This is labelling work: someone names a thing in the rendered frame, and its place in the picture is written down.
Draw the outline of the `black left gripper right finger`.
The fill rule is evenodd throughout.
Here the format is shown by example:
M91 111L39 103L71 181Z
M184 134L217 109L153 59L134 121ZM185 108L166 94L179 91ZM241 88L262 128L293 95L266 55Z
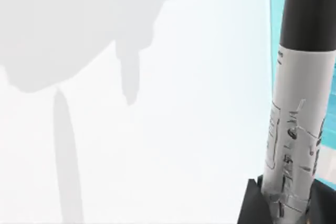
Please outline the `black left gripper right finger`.
M306 224L336 224L336 190L315 179Z

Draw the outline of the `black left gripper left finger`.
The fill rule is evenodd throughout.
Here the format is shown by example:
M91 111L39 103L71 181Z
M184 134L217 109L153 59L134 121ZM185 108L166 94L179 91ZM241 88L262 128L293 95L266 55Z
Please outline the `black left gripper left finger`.
M269 206L261 193L262 175L249 179L237 224L273 224Z

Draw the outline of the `black bottle with white label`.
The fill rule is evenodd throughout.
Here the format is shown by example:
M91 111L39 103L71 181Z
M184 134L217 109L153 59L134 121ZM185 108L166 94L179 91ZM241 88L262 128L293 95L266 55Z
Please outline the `black bottle with white label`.
M273 224L306 224L336 60L336 0L285 0L261 185Z

